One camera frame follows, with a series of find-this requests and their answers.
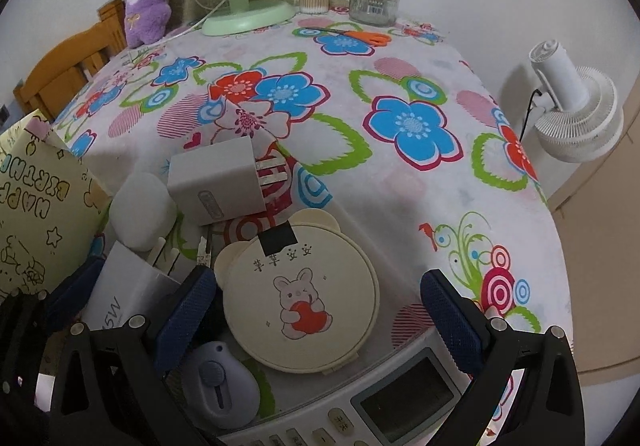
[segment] yellow birthday card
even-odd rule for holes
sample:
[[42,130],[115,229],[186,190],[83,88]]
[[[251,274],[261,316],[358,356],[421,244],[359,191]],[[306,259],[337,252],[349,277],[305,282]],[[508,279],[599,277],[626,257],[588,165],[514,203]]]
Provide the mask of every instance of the yellow birthday card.
[[87,258],[109,197],[48,123],[32,118],[0,165],[0,302],[51,292]]

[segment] black cable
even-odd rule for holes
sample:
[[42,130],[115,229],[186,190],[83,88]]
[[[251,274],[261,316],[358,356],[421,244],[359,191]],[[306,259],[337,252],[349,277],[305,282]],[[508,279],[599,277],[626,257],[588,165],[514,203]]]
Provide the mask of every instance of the black cable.
[[529,121],[529,114],[531,113],[531,105],[533,104],[533,98],[536,96],[542,95],[542,92],[540,92],[539,89],[534,90],[531,93],[531,97],[529,99],[529,106],[527,107],[527,116],[524,118],[524,124],[522,125],[522,133],[520,134],[520,140],[522,140],[522,138],[524,137],[524,131],[527,129],[527,122]]

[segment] fan base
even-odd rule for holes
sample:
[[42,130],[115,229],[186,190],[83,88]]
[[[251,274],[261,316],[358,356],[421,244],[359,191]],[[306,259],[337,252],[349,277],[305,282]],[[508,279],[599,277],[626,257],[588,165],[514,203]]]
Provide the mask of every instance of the fan base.
[[226,36],[252,31],[285,22],[292,18],[296,9],[281,0],[255,0],[249,2],[249,9],[231,12],[228,8],[214,13],[202,26],[205,36]]

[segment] tablecloth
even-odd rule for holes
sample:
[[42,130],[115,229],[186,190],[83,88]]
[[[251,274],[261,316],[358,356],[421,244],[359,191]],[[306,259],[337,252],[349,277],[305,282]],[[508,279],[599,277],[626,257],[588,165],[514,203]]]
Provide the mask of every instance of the tablecloth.
[[[324,28],[384,32],[391,42],[370,46]],[[258,379],[261,417],[331,390],[432,326],[418,284],[433,268],[514,328],[557,324],[573,342],[562,249],[536,172],[497,103],[430,24],[365,28],[337,8],[225,38],[191,32],[119,55],[55,129],[111,192],[132,172],[166,182],[176,153],[251,137],[258,159],[286,159],[276,171],[289,179],[264,188],[264,213],[217,225],[217,251],[305,207],[334,214],[364,248],[381,307],[355,362],[328,376],[284,374],[226,336]],[[178,217],[168,236],[182,253],[176,275],[191,269],[201,234]],[[94,252],[107,253],[113,239],[107,225]]]

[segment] beige cabinet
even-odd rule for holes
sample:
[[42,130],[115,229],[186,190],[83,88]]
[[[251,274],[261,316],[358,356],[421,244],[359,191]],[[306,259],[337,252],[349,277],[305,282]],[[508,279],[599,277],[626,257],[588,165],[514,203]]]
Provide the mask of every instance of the beige cabinet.
[[554,213],[583,384],[640,372],[640,118]]

